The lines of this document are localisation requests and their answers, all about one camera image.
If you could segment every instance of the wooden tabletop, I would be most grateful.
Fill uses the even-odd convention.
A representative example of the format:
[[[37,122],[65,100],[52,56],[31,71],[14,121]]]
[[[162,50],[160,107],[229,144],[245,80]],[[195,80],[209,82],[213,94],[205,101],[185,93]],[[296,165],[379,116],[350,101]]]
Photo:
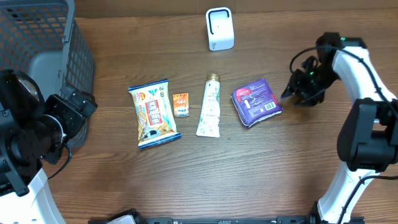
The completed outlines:
[[[86,223],[129,208],[172,218],[307,214],[340,163],[337,135],[351,109],[344,85],[335,82],[325,102],[313,108],[282,101],[282,114],[250,129],[241,124],[230,95],[266,78],[280,96],[290,59],[325,31],[362,37],[380,77],[398,95],[397,21],[398,9],[234,14],[234,48],[210,52],[204,16],[79,19],[96,61],[99,107],[85,146],[49,181],[63,217]],[[195,134],[209,73],[221,75],[220,138]],[[189,93],[190,117],[175,119],[181,139],[140,151],[127,88],[164,78],[170,96]],[[65,159],[66,153],[57,165],[46,164],[46,173]],[[397,173],[398,166],[390,166],[385,174]],[[397,187],[375,180],[354,214],[368,223],[397,223]]]

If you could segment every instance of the plastic bin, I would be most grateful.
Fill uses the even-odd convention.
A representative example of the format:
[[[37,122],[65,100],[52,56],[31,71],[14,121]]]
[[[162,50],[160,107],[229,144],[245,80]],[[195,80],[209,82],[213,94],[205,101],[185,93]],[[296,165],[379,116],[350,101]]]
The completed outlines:
[[[21,70],[45,100],[65,82],[92,92],[94,58],[75,21],[73,0],[0,1],[0,70]],[[82,146],[88,123],[70,140]]]

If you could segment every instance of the purple package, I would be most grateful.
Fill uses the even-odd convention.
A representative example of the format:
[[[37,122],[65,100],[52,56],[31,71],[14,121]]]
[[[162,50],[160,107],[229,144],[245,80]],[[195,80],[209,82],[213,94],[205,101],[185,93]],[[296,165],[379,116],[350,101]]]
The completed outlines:
[[[282,112],[265,78],[232,92],[232,102],[245,128]]]

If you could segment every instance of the barcode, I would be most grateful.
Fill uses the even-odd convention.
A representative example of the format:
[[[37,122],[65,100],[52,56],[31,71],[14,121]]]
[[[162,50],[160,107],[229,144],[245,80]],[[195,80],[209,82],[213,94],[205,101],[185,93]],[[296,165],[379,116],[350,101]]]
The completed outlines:
[[[276,107],[274,102],[270,102],[268,104],[266,104],[266,110],[271,110],[274,109]]]

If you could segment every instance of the small orange package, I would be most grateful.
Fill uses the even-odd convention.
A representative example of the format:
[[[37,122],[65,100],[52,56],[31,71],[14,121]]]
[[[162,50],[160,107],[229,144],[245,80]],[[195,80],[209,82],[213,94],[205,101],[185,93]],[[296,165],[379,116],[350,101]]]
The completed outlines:
[[[184,118],[189,116],[188,93],[173,94],[174,116]]]

